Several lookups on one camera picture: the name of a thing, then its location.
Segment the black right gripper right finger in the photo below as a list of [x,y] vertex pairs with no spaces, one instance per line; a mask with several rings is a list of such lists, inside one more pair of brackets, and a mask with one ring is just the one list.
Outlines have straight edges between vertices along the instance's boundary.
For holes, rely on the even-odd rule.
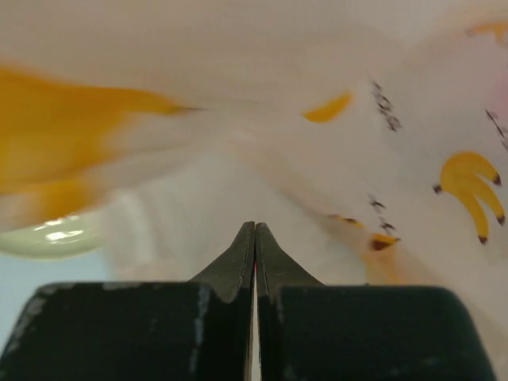
[[256,226],[264,380],[493,380],[471,315],[442,287],[326,286]]

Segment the translucent banana-print plastic bag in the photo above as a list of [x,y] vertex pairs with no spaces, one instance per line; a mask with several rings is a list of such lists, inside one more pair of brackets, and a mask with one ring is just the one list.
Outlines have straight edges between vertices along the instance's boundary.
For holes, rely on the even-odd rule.
[[418,258],[462,287],[507,285],[506,230],[489,248],[465,212],[422,184],[438,165],[400,163],[369,81],[394,94],[418,74],[438,114],[412,148],[458,136],[477,96],[456,82],[466,45],[503,56],[504,1],[4,1],[1,4],[1,228],[102,203],[213,144],[234,152],[320,219],[375,232],[372,187]]

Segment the cream plate with leaf motif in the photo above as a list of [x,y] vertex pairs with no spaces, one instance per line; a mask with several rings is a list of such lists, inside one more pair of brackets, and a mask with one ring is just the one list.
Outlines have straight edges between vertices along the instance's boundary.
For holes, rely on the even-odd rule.
[[95,212],[69,215],[1,234],[1,254],[24,260],[65,260],[101,247]]

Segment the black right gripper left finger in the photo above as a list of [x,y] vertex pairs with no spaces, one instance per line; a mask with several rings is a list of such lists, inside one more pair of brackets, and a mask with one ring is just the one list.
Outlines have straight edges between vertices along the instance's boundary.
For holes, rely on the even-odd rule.
[[248,380],[255,226],[186,282],[50,283],[20,313],[4,380]]

